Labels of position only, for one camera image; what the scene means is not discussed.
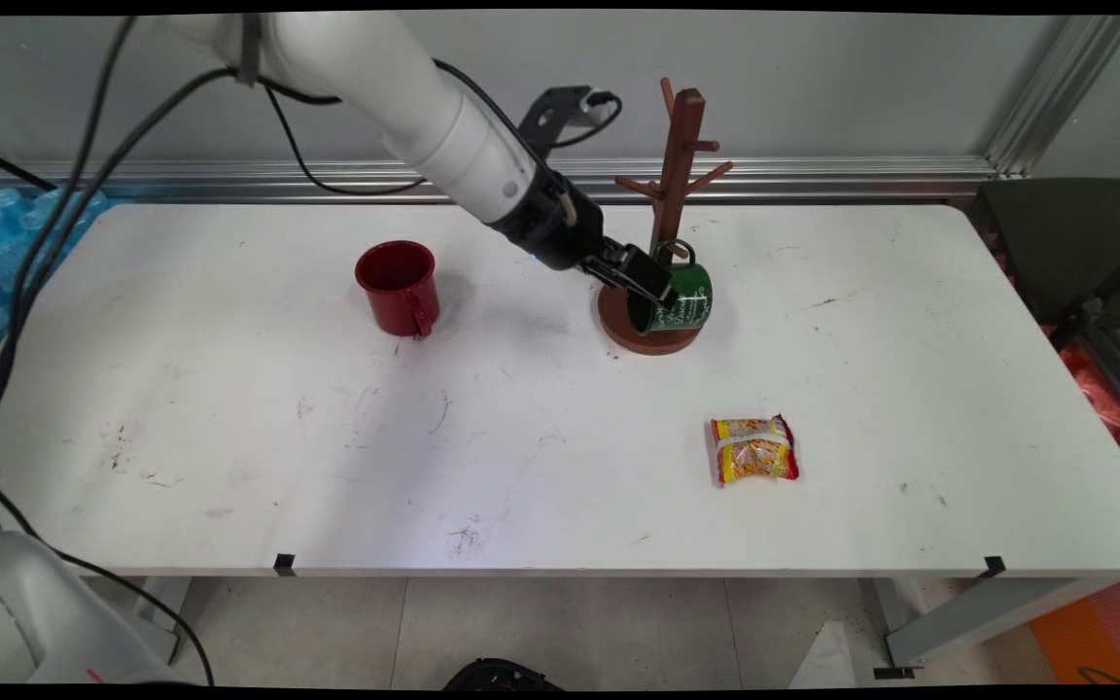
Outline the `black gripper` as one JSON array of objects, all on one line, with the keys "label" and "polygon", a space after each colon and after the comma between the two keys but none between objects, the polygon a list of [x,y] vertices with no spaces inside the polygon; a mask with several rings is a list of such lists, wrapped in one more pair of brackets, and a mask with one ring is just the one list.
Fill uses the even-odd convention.
[{"label": "black gripper", "polygon": [[552,171],[535,172],[515,207],[489,223],[489,228],[552,270],[578,269],[613,291],[636,293],[657,305],[675,300],[666,267],[637,245],[605,243],[603,209],[577,188],[566,192],[577,214],[569,225],[569,209],[554,176]]}]

